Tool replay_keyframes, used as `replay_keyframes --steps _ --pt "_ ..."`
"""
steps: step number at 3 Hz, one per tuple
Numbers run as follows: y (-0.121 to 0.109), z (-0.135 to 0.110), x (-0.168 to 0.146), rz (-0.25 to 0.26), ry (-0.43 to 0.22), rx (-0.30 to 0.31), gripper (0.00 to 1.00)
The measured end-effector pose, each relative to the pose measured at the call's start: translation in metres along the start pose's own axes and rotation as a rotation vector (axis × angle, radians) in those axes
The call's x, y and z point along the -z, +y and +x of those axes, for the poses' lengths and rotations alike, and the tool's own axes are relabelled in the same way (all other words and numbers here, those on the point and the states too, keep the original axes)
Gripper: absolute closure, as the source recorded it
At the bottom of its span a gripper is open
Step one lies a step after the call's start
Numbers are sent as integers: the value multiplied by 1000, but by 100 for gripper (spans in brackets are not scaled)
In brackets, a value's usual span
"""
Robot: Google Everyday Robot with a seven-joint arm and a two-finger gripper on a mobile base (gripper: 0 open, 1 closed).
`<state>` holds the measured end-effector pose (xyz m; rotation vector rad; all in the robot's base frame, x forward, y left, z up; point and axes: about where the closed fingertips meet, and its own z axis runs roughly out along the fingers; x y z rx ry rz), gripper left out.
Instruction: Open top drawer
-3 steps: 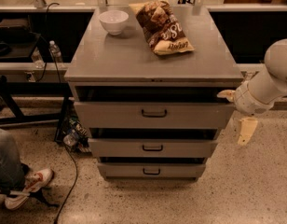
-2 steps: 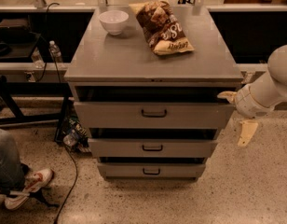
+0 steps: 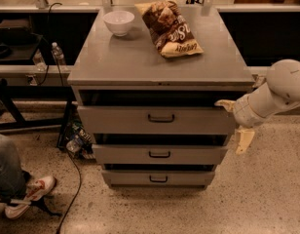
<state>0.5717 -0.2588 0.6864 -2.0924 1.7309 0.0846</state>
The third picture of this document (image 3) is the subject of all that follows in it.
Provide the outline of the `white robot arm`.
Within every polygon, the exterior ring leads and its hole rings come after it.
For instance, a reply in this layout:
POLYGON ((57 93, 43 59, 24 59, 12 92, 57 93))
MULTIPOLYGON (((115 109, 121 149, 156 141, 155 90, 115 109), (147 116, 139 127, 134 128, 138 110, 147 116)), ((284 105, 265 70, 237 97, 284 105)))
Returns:
POLYGON ((265 82, 256 90, 237 100, 218 100, 214 105, 233 114, 239 124, 235 130, 235 150, 244 154, 253 141, 256 127, 275 114, 300 106, 300 61, 275 62, 268 69, 265 82))

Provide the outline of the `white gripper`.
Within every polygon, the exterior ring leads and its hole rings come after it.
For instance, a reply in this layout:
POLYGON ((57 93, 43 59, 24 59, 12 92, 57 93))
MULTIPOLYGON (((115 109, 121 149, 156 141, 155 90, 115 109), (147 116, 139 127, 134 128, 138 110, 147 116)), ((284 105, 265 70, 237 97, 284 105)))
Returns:
POLYGON ((244 95, 236 101, 220 99, 214 104, 223 107, 227 112, 233 111, 236 122, 241 126, 235 132, 238 155, 246 153, 253 141, 255 131, 248 128, 258 127, 264 122, 264 119, 252 110, 248 98, 249 95, 244 95))

